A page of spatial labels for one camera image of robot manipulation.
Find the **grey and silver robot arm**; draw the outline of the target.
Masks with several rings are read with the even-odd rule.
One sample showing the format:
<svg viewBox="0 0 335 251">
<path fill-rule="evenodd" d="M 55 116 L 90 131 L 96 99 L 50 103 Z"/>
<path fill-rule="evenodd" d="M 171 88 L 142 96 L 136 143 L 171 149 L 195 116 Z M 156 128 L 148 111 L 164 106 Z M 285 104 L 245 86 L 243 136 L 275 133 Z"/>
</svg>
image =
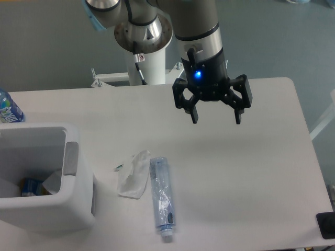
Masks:
<svg viewBox="0 0 335 251">
<path fill-rule="evenodd" d="M 198 101 L 222 101 L 237 124 L 252 104 L 248 79 L 227 75 L 214 1 L 83 1 L 97 30 L 114 28 L 119 45 L 130 53 L 157 52 L 175 37 L 186 77 L 172 86 L 175 106 L 196 123 Z"/>
</svg>

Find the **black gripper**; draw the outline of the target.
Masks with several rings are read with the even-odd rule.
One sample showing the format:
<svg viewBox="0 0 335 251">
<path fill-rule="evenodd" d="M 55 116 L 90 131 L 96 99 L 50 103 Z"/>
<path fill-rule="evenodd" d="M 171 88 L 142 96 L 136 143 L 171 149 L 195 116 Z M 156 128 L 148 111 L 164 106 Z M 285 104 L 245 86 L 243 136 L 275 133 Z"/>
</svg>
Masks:
<svg viewBox="0 0 335 251">
<path fill-rule="evenodd" d="M 186 80 L 177 78 L 172 86 L 176 108 L 183 108 L 196 124 L 198 101 L 222 101 L 234 110 L 236 124 L 240 124 L 244 110 L 252 105 L 253 96 L 245 74 L 235 79 L 228 77 L 224 51 L 220 50 L 216 55 L 199 61 L 195 48 L 190 48 L 187 59 L 182 62 Z M 190 99 L 185 98 L 185 89 L 193 94 Z"/>
</svg>

